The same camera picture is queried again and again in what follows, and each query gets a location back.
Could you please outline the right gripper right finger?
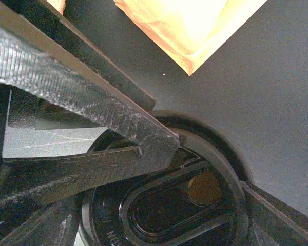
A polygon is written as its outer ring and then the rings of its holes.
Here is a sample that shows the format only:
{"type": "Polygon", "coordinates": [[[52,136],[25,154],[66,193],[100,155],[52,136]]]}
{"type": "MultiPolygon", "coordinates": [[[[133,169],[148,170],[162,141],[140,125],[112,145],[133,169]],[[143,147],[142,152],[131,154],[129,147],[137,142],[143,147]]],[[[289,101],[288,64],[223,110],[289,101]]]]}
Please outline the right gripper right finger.
{"type": "Polygon", "coordinates": [[[250,182],[241,182],[257,228],[278,245],[308,245],[308,216],[250,182]]]}

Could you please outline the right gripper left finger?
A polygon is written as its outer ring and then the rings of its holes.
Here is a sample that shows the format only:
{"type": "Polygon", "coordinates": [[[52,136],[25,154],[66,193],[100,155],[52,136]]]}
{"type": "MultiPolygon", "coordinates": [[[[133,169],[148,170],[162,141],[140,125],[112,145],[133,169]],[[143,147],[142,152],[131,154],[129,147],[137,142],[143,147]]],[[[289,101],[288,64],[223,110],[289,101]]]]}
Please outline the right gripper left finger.
{"type": "Polygon", "coordinates": [[[0,245],[74,245],[81,220],[80,197],[44,207],[0,210],[0,245]]]}

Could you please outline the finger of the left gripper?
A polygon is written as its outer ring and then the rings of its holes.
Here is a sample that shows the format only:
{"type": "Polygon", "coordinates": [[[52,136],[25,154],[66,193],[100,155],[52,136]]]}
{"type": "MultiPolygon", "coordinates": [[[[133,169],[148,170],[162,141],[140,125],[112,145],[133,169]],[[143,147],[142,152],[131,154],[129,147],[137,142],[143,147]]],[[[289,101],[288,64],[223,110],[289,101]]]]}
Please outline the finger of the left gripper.
{"type": "Polygon", "coordinates": [[[154,108],[155,99],[140,88],[50,3],[5,1],[5,5],[31,22],[144,110],[151,111],[154,108]]]}
{"type": "MultiPolygon", "coordinates": [[[[42,207],[162,170],[179,148],[177,134],[0,2],[0,114],[3,90],[13,87],[109,128],[133,146],[64,157],[0,156],[0,208],[42,207]]],[[[0,121],[0,129],[5,125],[0,121]]]]}

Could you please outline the brown paper bag white handles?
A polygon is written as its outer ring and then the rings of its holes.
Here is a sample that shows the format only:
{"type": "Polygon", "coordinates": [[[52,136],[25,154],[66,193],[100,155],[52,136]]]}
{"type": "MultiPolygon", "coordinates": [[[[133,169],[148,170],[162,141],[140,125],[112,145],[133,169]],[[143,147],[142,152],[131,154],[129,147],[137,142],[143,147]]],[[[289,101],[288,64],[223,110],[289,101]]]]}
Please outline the brown paper bag white handles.
{"type": "Polygon", "coordinates": [[[115,5],[191,76],[264,3],[116,1],[115,5]]]}

